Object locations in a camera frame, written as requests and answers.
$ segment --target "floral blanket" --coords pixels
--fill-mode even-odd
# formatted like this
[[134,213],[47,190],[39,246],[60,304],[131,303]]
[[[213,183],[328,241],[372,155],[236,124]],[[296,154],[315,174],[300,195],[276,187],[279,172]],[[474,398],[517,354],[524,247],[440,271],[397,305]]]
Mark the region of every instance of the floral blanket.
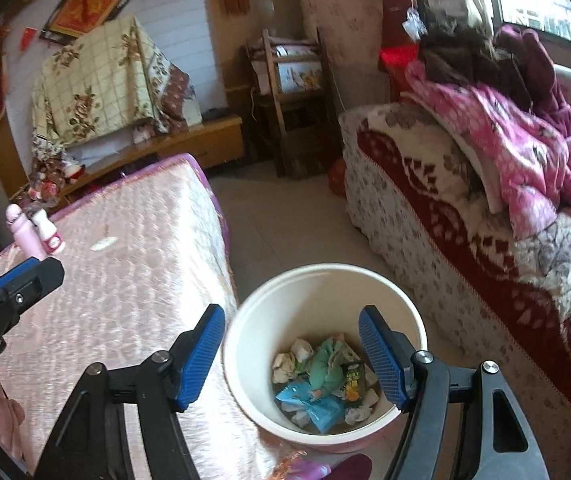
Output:
[[469,160],[423,108],[355,108],[341,125],[352,222],[467,366],[501,366],[550,478],[570,480],[571,208],[516,240],[507,211],[489,212]]
[[483,84],[432,83],[418,61],[408,66],[406,77],[432,112],[492,158],[517,239],[548,228],[562,199],[571,205],[571,136],[564,138]]
[[133,141],[201,122],[189,76],[134,16],[112,20],[43,62],[32,94],[29,195],[44,203],[81,171],[66,148],[133,128]]

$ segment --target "pink floral blanket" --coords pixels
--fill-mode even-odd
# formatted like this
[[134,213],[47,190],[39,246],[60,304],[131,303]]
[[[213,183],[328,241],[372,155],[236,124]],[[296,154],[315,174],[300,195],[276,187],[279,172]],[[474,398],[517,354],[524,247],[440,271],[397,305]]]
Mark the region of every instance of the pink floral blanket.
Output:
[[564,138],[486,85],[427,81],[420,61],[408,66],[406,78],[430,111],[494,161],[517,239],[549,227],[562,200],[571,205],[571,135]]

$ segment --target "framed picture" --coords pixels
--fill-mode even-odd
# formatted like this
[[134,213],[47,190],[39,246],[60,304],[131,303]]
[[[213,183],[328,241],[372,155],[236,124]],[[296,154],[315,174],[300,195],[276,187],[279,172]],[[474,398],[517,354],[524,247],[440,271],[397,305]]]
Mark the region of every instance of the framed picture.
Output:
[[90,30],[113,20],[130,0],[88,0],[88,19],[83,20],[82,0],[61,0],[43,27],[40,38],[67,45]]

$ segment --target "white trash bin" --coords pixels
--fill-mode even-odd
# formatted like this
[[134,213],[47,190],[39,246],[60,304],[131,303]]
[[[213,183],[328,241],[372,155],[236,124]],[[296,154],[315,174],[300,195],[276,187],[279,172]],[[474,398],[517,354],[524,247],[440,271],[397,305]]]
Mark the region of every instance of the white trash bin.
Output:
[[284,440],[324,452],[364,449],[382,436],[401,414],[385,396],[365,425],[340,434],[310,434],[281,413],[271,383],[274,356],[299,337],[317,342],[344,333],[347,343],[363,355],[358,316],[368,304],[376,305],[390,328],[403,332],[417,350],[427,350],[425,327],[412,302],[371,270],[344,264],[300,267],[255,290],[241,305],[223,346],[225,375],[246,415]]

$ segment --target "metal screw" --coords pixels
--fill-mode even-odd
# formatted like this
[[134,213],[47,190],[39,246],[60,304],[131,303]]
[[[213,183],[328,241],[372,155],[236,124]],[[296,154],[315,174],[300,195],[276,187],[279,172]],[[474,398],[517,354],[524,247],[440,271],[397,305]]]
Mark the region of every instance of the metal screw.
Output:
[[435,360],[435,357],[427,350],[419,350],[417,352],[417,361],[423,364],[429,364]]
[[499,371],[499,365],[494,361],[485,361],[483,363],[483,370],[488,374],[495,374]]
[[92,363],[86,368],[88,375],[99,375],[103,371],[103,366],[101,363]]
[[152,360],[155,363],[164,363],[169,359],[169,352],[167,350],[159,350],[152,354]]

